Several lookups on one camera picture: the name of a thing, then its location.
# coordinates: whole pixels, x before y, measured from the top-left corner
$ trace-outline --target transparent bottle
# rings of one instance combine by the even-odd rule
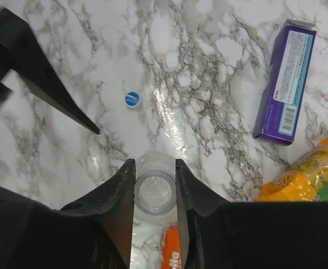
[[[153,152],[139,157],[135,165],[134,217],[155,226],[176,223],[175,159]]]

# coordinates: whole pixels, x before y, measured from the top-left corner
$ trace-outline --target bottle cap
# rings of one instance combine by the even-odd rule
[[[125,96],[125,104],[128,108],[137,108],[140,105],[140,102],[142,101],[142,98],[140,97],[140,94],[136,91],[131,91],[126,94]]]

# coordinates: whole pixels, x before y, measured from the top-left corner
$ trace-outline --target barcode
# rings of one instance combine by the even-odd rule
[[[295,106],[285,106],[279,132],[292,134],[296,110],[297,108]]]

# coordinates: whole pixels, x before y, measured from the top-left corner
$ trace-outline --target purple box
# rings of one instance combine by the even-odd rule
[[[269,81],[254,137],[290,145],[294,140],[316,32],[314,24],[287,20],[275,39]]]

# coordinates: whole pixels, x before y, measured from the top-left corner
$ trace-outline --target marble countertop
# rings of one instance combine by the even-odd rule
[[[230,201],[260,194],[328,136],[328,0],[3,0],[33,28],[96,136],[29,94],[17,74],[0,110],[0,185],[52,208],[127,158],[162,151]],[[288,147],[253,139],[273,42],[287,18],[317,36]],[[138,91],[143,106],[125,106]],[[132,268],[160,267],[164,228],[135,222]]]

